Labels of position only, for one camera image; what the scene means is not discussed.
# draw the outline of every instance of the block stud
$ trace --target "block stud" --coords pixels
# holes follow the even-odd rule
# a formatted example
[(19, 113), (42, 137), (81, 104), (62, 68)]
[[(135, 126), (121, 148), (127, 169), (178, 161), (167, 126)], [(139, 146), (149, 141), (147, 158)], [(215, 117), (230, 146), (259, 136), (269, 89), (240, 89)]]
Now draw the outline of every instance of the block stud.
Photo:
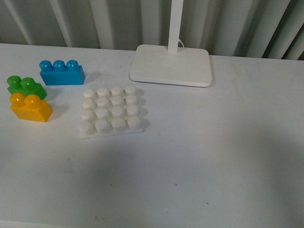
[(137, 96), (135, 94), (130, 94), (125, 98), (127, 105), (135, 105), (137, 104)]
[(100, 108), (96, 111), (96, 116), (98, 119), (108, 119), (111, 117), (109, 110), (107, 108)]
[(127, 107), (128, 116), (139, 115), (139, 108), (137, 105), (132, 104)]
[(113, 118), (125, 116), (125, 110), (121, 106), (114, 107), (111, 112), (112, 112)]
[(124, 99), (121, 96), (112, 97), (111, 103), (113, 106), (122, 106), (124, 104)]
[(106, 97), (100, 97), (100, 98), (98, 98), (96, 100), (96, 103), (97, 103), (97, 106), (99, 108), (108, 108), (108, 107), (111, 106), (111, 103), (110, 103), (109, 99), (106, 98)]
[(69, 60), (66, 63), (66, 67), (70, 71), (77, 71), (79, 69), (79, 65), (76, 60)]
[(25, 105), (27, 105), (28, 107), (30, 107), (32, 109), (39, 108), (42, 105), (40, 98), (36, 94), (28, 95), (24, 99), (24, 103), (25, 103)]
[(25, 96), (22, 93), (14, 93), (10, 96), (9, 101), (13, 104), (13, 105), (18, 105), (18, 106), (22, 106), (24, 104), (24, 99)]
[(137, 89), (136, 89), (136, 87), (134, 85), (128, 85), (124, 89), (124, 91), (125, 91), (126, 95), (130, 95), (130, 94), (136, 94)]
[(96, 115), (91, 109), (82, 110), (80, 116), (82, 120), (94, 121), (96, 119)]
[(27, 91), (33, 91), (37, 88), (37, 83), (31, 77), (25, 77), (21, 80), (20, 84)]
[(79, 130), (85, 135), (91, 135), (95, 132), (95, 127), (90, 121), (85, 120), (80, 123)]
[(51, 62), (48, 60), (41, 61), (39, 64), (39, 67), (44, 72), (50, 72), (53, 70), (53, 66), (52, 66)]
[(128, 127), (127, 122), (121, 117), (113, 119), (111, 124), (112, 124), (113, 129), (115, 129), (119, 132), (126, 130)]
[(65, 65), (64, 61), (56, 60), (53, 63), (53, 68), (54, 68), (55, 71), (65, 71), (66, 70), (66, 65)]
[(96, 108), (96, 103), (93, 101), (91, 98), (86, 98), (82, 101), (82, 107), (84, 109), (95, 109)]
[(96, 99), (97, 95), (93, 89), (86, 89), (84, 91), (84, 98)]
[(18, 89), (20, 87), (21, 78), (17, 75), (10, 76), (7, 80), (9, 86), (13, 89)]
[(98, 94), (99, 97), (107, 97), (107, 98), (110, 97), (109, 90), (107, 88), (104, 88), (104, 87), (103, 88), (99, 88), (97, 90), (97, 94)]
[(112, 96), (123, 96), (124, 90), (120, 86), (115, 86), (111, 89)]
[(95, 128), (99, 133), (107, 133), (112, 127), (111, 124), (107, 120), (99, 120), (95, 123)]
[(134, 115), (128, 118), (128, 126), (131, 130), (138, 130), (141, 128), (141, 120), (138, 116)]

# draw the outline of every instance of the desk lamp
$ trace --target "desk lamp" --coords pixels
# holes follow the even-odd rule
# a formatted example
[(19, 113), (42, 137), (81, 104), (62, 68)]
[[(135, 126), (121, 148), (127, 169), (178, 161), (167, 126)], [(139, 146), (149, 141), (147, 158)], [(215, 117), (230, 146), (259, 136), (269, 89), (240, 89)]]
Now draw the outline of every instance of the desk lamp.
[(198, 48), (178, 47), (183, 0), (172, 0), (168, 46), (138, 46), (130, 78), (138, 82), (207, 87), (209, 54)]

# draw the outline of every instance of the white curtain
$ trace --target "white curtain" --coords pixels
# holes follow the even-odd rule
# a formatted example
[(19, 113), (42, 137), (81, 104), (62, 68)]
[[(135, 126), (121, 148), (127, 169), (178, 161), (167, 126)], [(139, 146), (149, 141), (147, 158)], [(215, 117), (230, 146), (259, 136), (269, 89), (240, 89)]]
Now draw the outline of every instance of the white curtain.
[[(0, 0), (0, 43), (168, 45), (171, 0)], [(184, 0), (180, 39), (211, 55), (304, 59), (304, 0)]]

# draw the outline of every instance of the white building block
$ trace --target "white building block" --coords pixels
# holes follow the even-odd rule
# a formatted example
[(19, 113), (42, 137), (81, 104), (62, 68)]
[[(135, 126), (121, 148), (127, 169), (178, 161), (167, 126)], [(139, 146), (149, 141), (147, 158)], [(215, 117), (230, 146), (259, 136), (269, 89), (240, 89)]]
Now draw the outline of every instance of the white building block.
[(83, 93), (80, 139), (143, 132), (137, 89), (129, 85), (86, 89)]

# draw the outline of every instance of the toy block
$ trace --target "toy block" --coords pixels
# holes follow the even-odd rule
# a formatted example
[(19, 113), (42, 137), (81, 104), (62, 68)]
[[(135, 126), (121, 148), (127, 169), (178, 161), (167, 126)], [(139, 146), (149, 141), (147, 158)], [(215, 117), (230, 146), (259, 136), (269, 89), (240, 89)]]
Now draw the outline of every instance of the toy block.
[(9, 100), (11, 110), (22, 120), (46, 122), (53, 112), (48, 103), (35, 94), (25, 97), (22, 93), (14, 93)]
[(75, 60), (68, 61), (66, 65), (61, 60), (56, 60), (53, 65), (43, 60), (39, 66), (40, 75), (47, 86), (83, 85), (85, 82), (84, 70)]
[(10, 76), (7, 80), (9, 87), (8, 91), (11, 94), (22, 93), (25, 96), (30, 94), (36, 94), (41, 100), (46, 98), (47, 93), (40, 83), (36, 83), (31, 77), (25, 77), (21, 80), (19, 76)]
[(79, 125), (81, 139), (143, 132), (137, 89), (116, 86), (84, 91)]

